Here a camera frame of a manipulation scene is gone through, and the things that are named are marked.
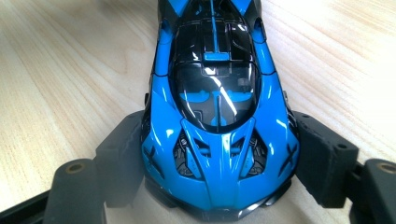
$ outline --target toy car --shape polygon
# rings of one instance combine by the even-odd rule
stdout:
[[[296,121],[261,1],[159,1],[142,121],[146,186],[203,220],[239,219],[290,186]]]
[[[58,168],[50,191],[1,212],[1,223],[106,223],[104,203],[132,204],[143,173],[165,205],[236,220],[282,196],[297,162],[321,206],[348,197],[351,223],[396,223],[396,163],[361,165],[356,146],[291,112],[260,1],[159,0],[158,11],[145,111],[127,116],[93,160]]]

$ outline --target black air vent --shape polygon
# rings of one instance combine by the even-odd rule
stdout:
[[[230,148],[231,157],[237,156],[239,155],[239,153],[241,153],[244,142],[245,142],[245,138],[241,138],[231,145]]]
[[[180,133],[180,136],[177,139],[177,143],[174,147],[174,159],[177,172],[180,175],[192,177],[192,171],[187,167],[186,159],[187,159],[187,147],[189,147],[189,141],[187,140],[186,134],[184,131]]]
[[[262,174],[267,163],[268,148],[256,131],[254,131],[253,135],[251,135],[249,145],[253,150],[254,164],[248,172],[248,175]]]
[[[194,139],[194,142],[197,145],[199,151],[201,152],[201,154],[203,156],[208,157],[208,158],[211,157],[210,147],[207,144],[201,142],[200,140],[196,140],[196,139]]]

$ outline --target blue toy car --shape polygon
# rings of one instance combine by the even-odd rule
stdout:
[[[260,0],[159,0],[142,120],[146,187],[203,220],[274,203],[299,156]]]

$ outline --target wooden surface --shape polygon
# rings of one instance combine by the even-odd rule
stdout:
[[[0,0],[0,211],[49,189],[67,161],[93,158],[143,109],[157,34],[156,1]],[[276,69],[293,109],[361,149],[396,161],[396,2],[263,1]],[[347,223],[294,183],[240,223]],[[110,223],[192,223],[144,188]]]

